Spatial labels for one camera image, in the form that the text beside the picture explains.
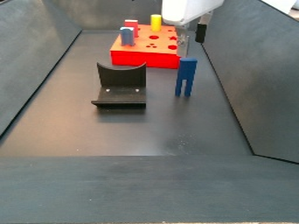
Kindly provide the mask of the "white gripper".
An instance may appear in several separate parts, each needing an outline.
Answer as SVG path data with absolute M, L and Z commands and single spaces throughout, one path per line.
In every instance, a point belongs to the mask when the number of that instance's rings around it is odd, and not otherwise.
M 224 0 L 162 0 L 162 21 L 168 25 L 181 25 L 176 27 L 176 45 L 180 57 L 185 57 L 188 53 L 189 35 L 185 24 L 194 18 L 200 18 L 196 26 L 194 41 L 202 43 L 212 16 L 210 11 L 218 8 L 222 2 Z

